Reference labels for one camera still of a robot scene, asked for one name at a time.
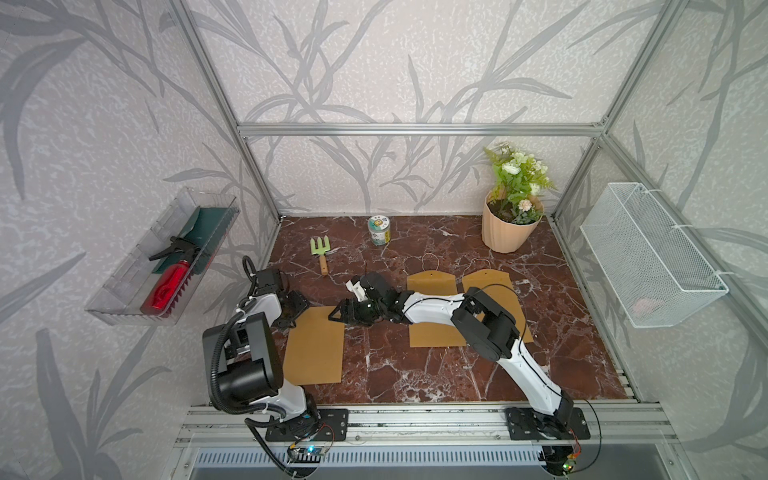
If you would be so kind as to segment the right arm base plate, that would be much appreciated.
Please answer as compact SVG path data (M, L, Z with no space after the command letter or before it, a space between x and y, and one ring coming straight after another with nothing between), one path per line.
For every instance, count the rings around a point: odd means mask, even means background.
M545 415L533 408L510 407L504 410L511 440L589 440L592 433L580 408L570 410L567 420L562 415Z

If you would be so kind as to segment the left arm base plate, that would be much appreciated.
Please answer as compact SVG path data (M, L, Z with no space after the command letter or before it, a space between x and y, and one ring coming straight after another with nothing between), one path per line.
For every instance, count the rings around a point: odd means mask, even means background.
M268 442L288 442L310 437L320 441L344 441L350 411L345 408L320 408L267 428Z

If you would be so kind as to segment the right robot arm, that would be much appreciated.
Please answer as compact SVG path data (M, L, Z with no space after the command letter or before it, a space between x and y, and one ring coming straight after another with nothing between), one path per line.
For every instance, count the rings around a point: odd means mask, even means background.
M513 314L484 288L470 287L454 295L400 291L378 273L354 277L346 287L353 296L339 302L328 315L330 321L350 326L371 326L379 320L453 326L477 354L502 367L541 421L568 423L573 400L529 353Z

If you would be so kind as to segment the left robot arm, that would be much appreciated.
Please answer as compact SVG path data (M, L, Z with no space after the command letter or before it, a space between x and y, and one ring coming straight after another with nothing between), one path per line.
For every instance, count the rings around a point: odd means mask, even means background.
M265 412L275 423L316 419L311 396L285 378L272 332L296 327L309 303L280 270L258 270L249 256L242 266L250 282L245 297L226 323L202 335L210 402L228 414Z

